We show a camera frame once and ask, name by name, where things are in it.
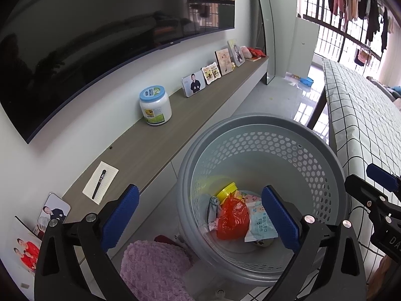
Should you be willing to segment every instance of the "curtain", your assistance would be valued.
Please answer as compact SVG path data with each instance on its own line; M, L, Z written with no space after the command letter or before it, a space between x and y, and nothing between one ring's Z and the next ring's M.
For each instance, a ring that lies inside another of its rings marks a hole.
M383 85L401 86L401 29L394 23L394 31L388 34L387 50L380 63L378 81Z

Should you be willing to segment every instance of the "plastic jar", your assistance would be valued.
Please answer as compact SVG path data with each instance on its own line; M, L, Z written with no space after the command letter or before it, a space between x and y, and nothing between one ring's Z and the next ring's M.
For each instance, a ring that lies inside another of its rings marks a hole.
M171 105L163 86L151 86L139 94L139 104L150 125L161 125L171 118Z

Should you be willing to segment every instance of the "television screen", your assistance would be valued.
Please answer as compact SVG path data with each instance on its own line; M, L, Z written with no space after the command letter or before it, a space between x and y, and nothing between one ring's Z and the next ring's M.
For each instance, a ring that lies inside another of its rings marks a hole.
M235 0L0 0L0 103L30 142L117 68L234 28Z

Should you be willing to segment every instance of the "yellow lid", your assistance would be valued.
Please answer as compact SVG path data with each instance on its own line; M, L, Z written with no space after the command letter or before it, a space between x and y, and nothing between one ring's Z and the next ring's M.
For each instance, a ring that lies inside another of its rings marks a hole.
M230 193L236 192L237 186L234 182L226 186L222 191L217 194L217 198L220 200L220 204L230 195Z

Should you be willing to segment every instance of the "pink towel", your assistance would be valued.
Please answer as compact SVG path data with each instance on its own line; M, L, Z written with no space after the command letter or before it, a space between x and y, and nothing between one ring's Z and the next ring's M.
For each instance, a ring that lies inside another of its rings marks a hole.
M136 241L124 252L120 276L139 301L194 301L182 275L191 268L181 247Z

